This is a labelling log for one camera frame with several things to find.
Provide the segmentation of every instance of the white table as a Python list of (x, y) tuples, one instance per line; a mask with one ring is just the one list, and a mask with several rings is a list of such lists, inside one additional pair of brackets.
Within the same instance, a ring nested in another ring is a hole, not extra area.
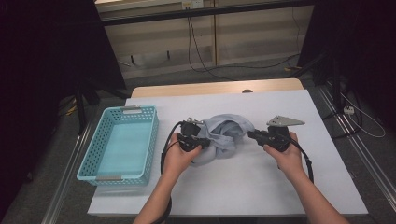
[[(276, 115), (305, 121), (290, 127), (313, 162), (315, 184), (344, 215), (367, 214), (309, 93), (272, 91), (213, 95), (146, 97), (128, 99), (126, 105), (156, 105), (159, 133), (146, 187), (98, 187), (90, 209), (97, 216), (133, 216), (146, 202), (160, 176), (160, 155), (172, 127), (187, 117), (209, 119), (233, 113), (249, 119), (257, 129)], [(270, 217), (304, 214), (291, 183), (276, 167), (273, 158), (247, 136), (236, 154), (190, 167), (175, 186), (171, 216), (174, 217)]]

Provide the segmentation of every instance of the crumpled garment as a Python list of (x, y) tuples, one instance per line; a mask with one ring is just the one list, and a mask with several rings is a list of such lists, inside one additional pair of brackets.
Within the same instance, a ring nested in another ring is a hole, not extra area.
[(234, 114), (216, 115), (211, 119), (204, 119), (203, 122), (204, 124), (199, 124), (201, 131), (197, 137), (210, 139), (210, 146), (201, 150), (192, 165), (230, 158), (236, 151), (235, 140), (241, 139), (249, 131), (254, 131), (249, 120)]

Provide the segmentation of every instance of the blue fabric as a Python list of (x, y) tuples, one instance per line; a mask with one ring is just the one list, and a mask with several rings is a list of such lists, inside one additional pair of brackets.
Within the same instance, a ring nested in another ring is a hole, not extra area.
[(235, 140), (242, 138), (248, 131), (254, 131), (253, 124), (242, 116), (234, 114), (216, 115), (203, 120), (199, 125), (198, 137), (210, 139), (210, 146), (201, 151), (193, 164), (201, 165), (214, 159), (230, 158), (236, 151)]

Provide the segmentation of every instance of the blue plastic basket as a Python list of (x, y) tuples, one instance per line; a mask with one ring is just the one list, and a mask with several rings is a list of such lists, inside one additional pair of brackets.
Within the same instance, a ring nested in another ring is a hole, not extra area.
[(77, 179), (92, 185), (147, 185), (158, 130), (154, 105), (107, 108)]

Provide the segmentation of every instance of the basket handle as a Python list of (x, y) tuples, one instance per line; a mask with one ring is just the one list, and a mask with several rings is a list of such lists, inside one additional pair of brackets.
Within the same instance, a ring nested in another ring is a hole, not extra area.
[(139, 114), (142, 113), (142, 107), (140, 105), (127, 105), (121, 106), (120, 110), (125, 113), (128, 112), (129, 114)]
[(95, 178), (96, 181), (118, 181), (122, 180), (121, 175), (99, 175)]

